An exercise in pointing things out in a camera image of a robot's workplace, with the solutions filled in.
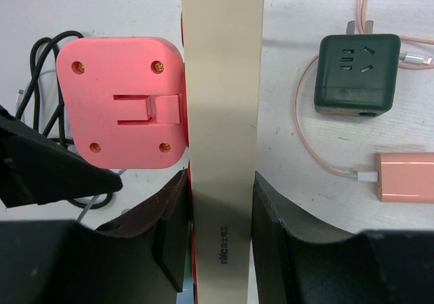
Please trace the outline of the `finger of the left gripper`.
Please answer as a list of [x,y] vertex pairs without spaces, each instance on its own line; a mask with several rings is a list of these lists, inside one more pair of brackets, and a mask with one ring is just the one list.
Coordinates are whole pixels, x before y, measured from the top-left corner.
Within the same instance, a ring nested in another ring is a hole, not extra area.
[[34,131],[1,108],[1,201],[44,205],[119,191],[121,177]]

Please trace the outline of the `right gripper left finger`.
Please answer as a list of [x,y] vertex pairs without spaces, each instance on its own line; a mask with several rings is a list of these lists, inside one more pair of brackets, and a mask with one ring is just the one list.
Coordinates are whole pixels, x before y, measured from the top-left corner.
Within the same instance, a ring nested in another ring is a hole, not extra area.
[[2,303],[175,303],[182,291],[189,183],[179,171],[125,214],[1,223]]

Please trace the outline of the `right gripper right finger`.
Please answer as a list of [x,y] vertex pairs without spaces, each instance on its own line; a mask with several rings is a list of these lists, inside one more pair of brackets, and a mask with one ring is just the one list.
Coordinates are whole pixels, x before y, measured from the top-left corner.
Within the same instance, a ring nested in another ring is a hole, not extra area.
[[349,233],[255,175],[252,248],[261,303],[432,303],[433,232]]

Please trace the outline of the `coral pink plug adapter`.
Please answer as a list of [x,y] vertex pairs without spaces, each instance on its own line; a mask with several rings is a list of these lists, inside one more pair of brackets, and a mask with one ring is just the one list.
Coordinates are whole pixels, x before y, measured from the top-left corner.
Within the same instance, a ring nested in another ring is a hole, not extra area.
[[56,60],[75,146],[108,169],[161,169],[187,143],[184,63],[160,37],[82,38]]

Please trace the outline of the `salmon pink usb charger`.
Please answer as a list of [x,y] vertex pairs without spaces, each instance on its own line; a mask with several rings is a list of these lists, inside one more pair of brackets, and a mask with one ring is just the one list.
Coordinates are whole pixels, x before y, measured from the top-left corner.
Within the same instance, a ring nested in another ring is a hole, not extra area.
[[374,160],[379,201],[433,203],[433,153],[377,153]]

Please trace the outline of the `dark green cube socket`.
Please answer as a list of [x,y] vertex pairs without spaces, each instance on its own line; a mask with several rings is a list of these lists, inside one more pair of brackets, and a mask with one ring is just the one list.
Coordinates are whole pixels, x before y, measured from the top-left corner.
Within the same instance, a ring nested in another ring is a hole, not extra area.
[[343,35],[321,40],[314,106],[323,115],[378,117],[393,106],[401,39],[394,34]]

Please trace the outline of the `beige power strip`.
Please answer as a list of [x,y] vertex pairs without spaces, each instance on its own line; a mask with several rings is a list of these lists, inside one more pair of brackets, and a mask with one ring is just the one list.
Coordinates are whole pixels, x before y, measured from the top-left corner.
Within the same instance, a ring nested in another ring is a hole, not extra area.
[[182,0],[197,300],[246,303],[264,0]]

